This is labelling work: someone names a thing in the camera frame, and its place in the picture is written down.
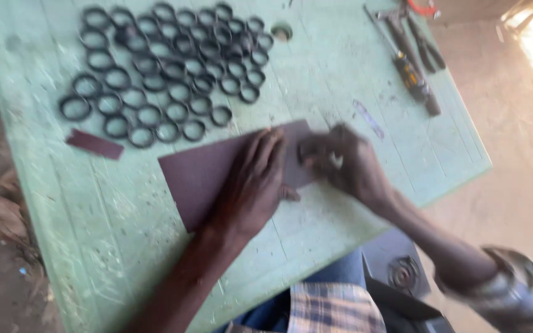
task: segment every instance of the green table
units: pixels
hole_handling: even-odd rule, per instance
[[[260,100],[251,106],[220,93],[232,125],[210,127],[198,143],[138,150],[122,142],[120,161],[63,143],[70,129],[101,133],[102,118],[74,125],[57,110],[73,75],[85,69],[79,13],[89,0],[0,0],[0,112],[56,300],[69,332],[108,332],[133,313],[190,239],[157,158],[268,125],[305,118],[314,130],[346,121],[368,136],[392,183],[423,206],[491,166],[449,72],[429,81],[444,115],[412,102],[363,0],[230,0],[243,18],[269,28],[283,20],[289,43],[276,43]],[[153,0],[100,0],[135,14]],[[177,0],[199,8],[213,0]],[[368,1],[370,10],[396,6]],[[118,62],[127,53],[113,49]],[[149,97],[163,103],[162,95]],[[386,133],[374,135],[352,106],[362,102]],[[189,331],[214,328],[350,252],[386,226],[325,184],[283,203],[266,228],[215,285]]]

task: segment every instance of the sandpaper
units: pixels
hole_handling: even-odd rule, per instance
[[[65,143],[110,159],[119,159],[124,150],[124,147],[117,143],[77,129],[71,131]]]
[[[297,154],[298,142],[307,138],[312,131],[305,120],[281,125],[280,128],[284,129],[287,139],[284,182],[292,188],[300,188],[315,180],[309,171],[301,167]],[[255,134],[249,133],[158,159],[188,232],[202,225],[226,181],[234,158]]]

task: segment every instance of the hand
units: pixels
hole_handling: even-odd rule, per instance
[[[281,199],[300,199],[283,184],[286,147],[281,129],[266,129],[242,149],[215,203],[214,217],[220,228],[249,241],[275,213]]]
[[[354,196],[374,213],[379,214],[394,201],[395,189],[371,143],[345,125],[301,142],[299,155],[305,167],[328,178],[330,184]]]

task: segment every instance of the plaid shirt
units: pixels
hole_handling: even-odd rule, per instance
[[[533,262],[508,249],[486,248],[499,265],[491,281],[465,294],[450,290],[436,278],[449,297],[468,304],[500,332],[533,333]],[[258,333],[232,323],[227,333]],[[287,332],[386,333],[381,313],[360,286],[339,283],[299,283],[291,287]]]

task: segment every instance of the screwdriver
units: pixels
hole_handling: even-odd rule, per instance
[[[419,102],[430,102],[428,104],[436,104],[436,99],[431,93],[431,89],[427,82],[423,80],[423,78],[419,75],[419,73],[415,70],[413,65],[411,64],[411,61],[407,59],[406,55],[398,49],[398,47],[390,40],[389,36],[386,34],[386,32],[378,25],[378,22],[374,19],[374,17],[371,15],[370,11],[367,10],[367,7],[363,5],[363,10],[367,13],[367,16],[370,17],[371,21],[377,28],[377,30],[380,32],[380,34],[383,36],[384,41],[386,42],[386,45],[390,48],[390,50],[393,53],[394,59],[393,63],[396,66],[396,69],[400,73],[400,76],[402,77],[402,80],[406,86],[406,88],[409,90],[409,93],[412,95],[412,97]],[[441,114],[441,110],[432,112],[433,116]]]

